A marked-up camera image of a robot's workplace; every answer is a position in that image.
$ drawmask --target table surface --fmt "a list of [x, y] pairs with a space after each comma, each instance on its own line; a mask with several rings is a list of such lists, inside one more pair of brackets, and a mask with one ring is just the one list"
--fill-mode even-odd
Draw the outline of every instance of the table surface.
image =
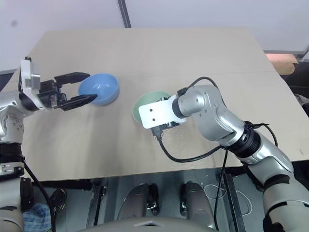
[[[96, 178], [219, 167], [223, 151], [192, 163], [175, 163], [150, 130], [132, 117], [139, 96], [162, 90], [174, 94], [200, 76], [219, 86], [239, 118], [269, 123], [291, 160], [309, 158], [309, 120], [256, 40], [242, 28], [92, 29], [49, 31], [30, 53], [41, 81], [70, 72], [110, 73], [120, 83], [107, 106], [35, 112], [25, 118], [22, 145], [40, 180]], [[15, 89], [16, 72], [3, 91]], [[77, 95], [79, 84], [64, 86]], [[260, 131], [269, 139], [267, 130]], [[202, 137], [190, 118], [164, 133], [172, 155], [188, 158], [217, 144]], [[230, 154], [227, 166], [241, 163]]]

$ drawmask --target silver robotic arm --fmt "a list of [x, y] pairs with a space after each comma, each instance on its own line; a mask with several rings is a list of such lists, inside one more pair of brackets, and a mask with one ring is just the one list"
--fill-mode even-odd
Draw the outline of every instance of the silver robotic arm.
[[141, 106], [139, 111], [146, 128], [170, 125], [171, 118], [180, 123], [192, 116], [206, 139], [234, 153], [264, 185], [265, 231], [308, 230], [309, 191], [295, 179], [292, 163], [266, 137], [229, 111], [218, 88], [193, 86], [181, 96]]
[[21, 61], [18, 89], [0, 92], [0, 231], [22, 231], [22, 212], [34, 204], [31, 179], [21, 177], [28, 168], [21, 152], [24, 118], [38, 110], [67, 111], [91, 102], [96, 94], [67, 100], [60, 90], [63, 84], [80, 82], [89, 76], [75, 72], [55, 77], [55, 81], [40, 82], [40, 76], [33, 72], [31, 59], [25, 58]]

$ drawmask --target plaid cloth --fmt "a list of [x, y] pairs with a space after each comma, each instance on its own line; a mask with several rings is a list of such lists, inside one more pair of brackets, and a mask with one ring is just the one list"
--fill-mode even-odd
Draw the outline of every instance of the plaid cloth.
[[47, 232], [51, 228], [49, 208], [45, 204], [35, 203], [23, 213], [24, 232]]

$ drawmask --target cable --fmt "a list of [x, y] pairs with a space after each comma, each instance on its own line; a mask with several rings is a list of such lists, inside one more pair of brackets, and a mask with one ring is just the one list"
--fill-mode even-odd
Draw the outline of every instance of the cable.
[[223, 177], [223, 173], [224, 173], [224, 170], [225, 170], [227, 154], [228, 154], [228, 150], [225, 151], [225, 156], [224, 156], [223, 165], [222, 165], [221, 174], [220, 174], [220, 179], [219, 179], [219, 186], [218, 186], [218, 191], [217, 191], [216, 202], [214, 204], [213, 219], [214, 219], [214, 224], [215, 224], [217, 230], [219, 230], [218, 222], [217, 222], [218, 199], [219, 199], [219, 193], [220, 193], [221, 184], [222, 184], [222, 177]]
[[[209, 185], [206, 185], [206, 186], [204, 187], [204, 191], [205, 191], [206, 197], [208, 197], [208, 198], [211, 199], [211, 200], [216, 200], [217, 198], [212, 198], [212, 197], [210, 197], [210, 196], [207, 195], [207, 193], [206, 193], [206, 188], [207, 188], [208, 186], [214, 186], [214, 187], [216, 187], [216, 188], [218, 188], [218, 186], [213, 185], [213, 184], [209, 184]], [[222, 188], [221, 190], [224, 190], [225, 192], [224, 192], [224, 194], [223, 194], [221, 197], [219, 197], [218, 199], [223, 198], [223, 197], [225, 196], [225, 194], [226, 194], [226, 189]]]
[[278, 141], [277, 141], [277, 138], [275, 136], [275, 133], [272, 131], [272, 129], [268, 126], [268, 124], [265, 124], [265, 123], [261, 123], [262, 126], [266, 127], [269, 132], [271, 133], [273, 139], [274, 139], [274, 142], [275, 142], [275, 146], [278, 147]]
[[252, 204], [251, 204], [251, 201], [249, 200], [249, 198], [244, 194], [244, 193], [242, 193], [241, 191], [239, 191], [239, 190], [236, 190], [236, 192], [239, 192], [241, 195], [243, 195], [246, 199], [247, 199], [247, 201], [249, 202], [249, 205], [250, 205], [250, 210], [249, 210], [249, 212], [248, 213], [246, 213], [246, 214], [242, 214], [242, 216], [246, 216], [246, 215], [249, 215], [251, 212], [252, 212]]
[[277, 138], [275, 136], [275, 133], [272, 131], [272, 129], [269, 127], [269, 124], [266, 124], [264, 122], [261, 122], [260, 124], [249, 124], [250, 127], [254, 128], [254, 129], [257, 129], [259, 128], [260, 126], [264, 126], [267, 128], [267, 130], [271, 133], [273, 139], [274, 139], [274, 142], [275, 142], [275, 146], [278, 147], [278, 141], [277, 141]]
[[29, 173], [30, 177], [33, 179], [33, 181], [36, 183], [36, 185], [39, 187], [40, 191], [42, 192], [45, 200], [47, 201], [48, 207], [49, 207], [49, 212], [50, 212], [50, 220], [52, 224], [52, 232], [56, 232], [56, 222], [55, 222], [55, 214], [54, 214], [54, 207], [52, 201], [49, 199], [49, 196], [47, 192], [45, 191], [44, 187], [42, 184], [39, 182], [37, 177], [33, 174], [33, 172], [30, 170], [30, 168], [27, 166], [25, 160], [23, 160], [25, 170]]
[[[210, 77], [207, 77], [207, 76], [202, 76], [202, 77], [196, 79], [194, 82], [192, 82], [191, 85], [188, 86], [188, 88], [194, 86], [197, 82], [199, 82], [201, 80], [208, 80], [208, 81], [210, 81], [212, 83], [212, 85], [215, 86], [219, 90], [219, 92], [220, 92], [220, 89], [217, 86], [217, 84], [214, 82], [214, 80], [212, 80]], [[221, 99], [222, 99], [223, 104], [226, 106], [225, 102], [223, 101], [223, 97], [222, 97], [221, 92], [220, 92], [220, 95], [221, 95]]]
[[[214, 186], [214, 187], [216, 187], [216, 188], [218, 188], [218, 186], [217, 186], [217, 185], [213, 185], [213, 184], [209, 184], [209, 185], [206, 185], [206, 186], [204, 187], [204, 191], [205, 191], [206, 197], [207, 197], [208, 199], [211, 199], [211, 200], [216, 200], [216, 198], [212, 198], [212, 197], [208, 196], [208, 194], [206, 193], [206, 188], [207, 188], [208, 186]], [[225, 192], [224, 192], [224, 194], [223, 194], [222, 196], [220, 196], [218, 199], [223, 198], [223, 197], [225, 196], [225, 194], [226, 194], [226, 189], [221, 188], [221, 190], [224, 190]], [[249, 198], [248, 198], [243, 192], [241, 192], [241, 191], [239, 191], [239, 190], [236, 190], [236, 192], [238, 192], [238, 193], [240, 193], [241, 195], [243, 195], [243, 196], [246, 198], [246, 200], [248, 201], [249, 206], [250, 206], [249, 212], [248, 212], [248, 213], [245, 213], [245, 214], [242, 214], [242, 216], [249, 215], [249, 214], [252, 212], [252, 209], [253, 209], [253, 206], [252, 206], [251, 201], [249, 200]]]
[[172, 161], [174, 162], [177, 162], [177, 163], [188, 163], [188, 162], [193, 162], [193, 161], [197, 161], [197, 160], [200, 160], [200, 159], [203, 159], [203, 158], [206, 158], [207, 156], [210, 156], [212, 155], [214, 152], [216, 152], [217, 150], [219, 150], [220, 148], [222, 148], [222, 146], [217, 146], [215, 147], [214, 149], [210, 150], [209, 152], [206, 152], [205, 154], [203, 155], [200, 155], [200, 156], [196, 156], [196, 157], [193, 157], [193, 158], [187, 158], [187, 159], [178, 159], [178, 158], [175, 158], [173, 156], [171, 156], [169, 154], [169, 152], [166, 150], [166, 148], [164, 147], [163, 143], [162, 143], [162, 139], [158, 139], [158, 142], [162, 148], [162, 150], [164, 151], [164, 153], [166, 154], [166, 156], [168, 158], [170, 158]]
[[210, 81], [210, 82], [212, 83], [213, 86], [215, 86], [217, 89], [219, 89], [218, 86], [217, 86], [217, 84], [216, 84], [211, 78], [206, 77], [206, 76], [202, 76], [202, 77], [196, 79], [194, 82], [192, 82], [191, 85], [188, 86], [188, 88], [190, 88], [190, 87], [196, 85], [196, 83], [199, 82], [199, 81], [201, 81], [201, 80], [208, 80], [208, 81]]

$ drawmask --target green bowl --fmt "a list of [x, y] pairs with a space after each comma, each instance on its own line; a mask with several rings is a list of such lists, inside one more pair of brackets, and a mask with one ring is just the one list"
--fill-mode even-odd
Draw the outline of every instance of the green bowl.
[[170, 95], [167, 92], [163, 91], [153, 91], [153, 92], [148, 92], [140, 96], [139, 100], [136, 102], [132, 115], [135, 121], [138, 123], [141, 123], [141, 118], [140, 118], [140, 113], [139, 113], [139, 107], [142, 105], [147, 105], [153, 102], [158, 101], [162, 97], [168, 98]]

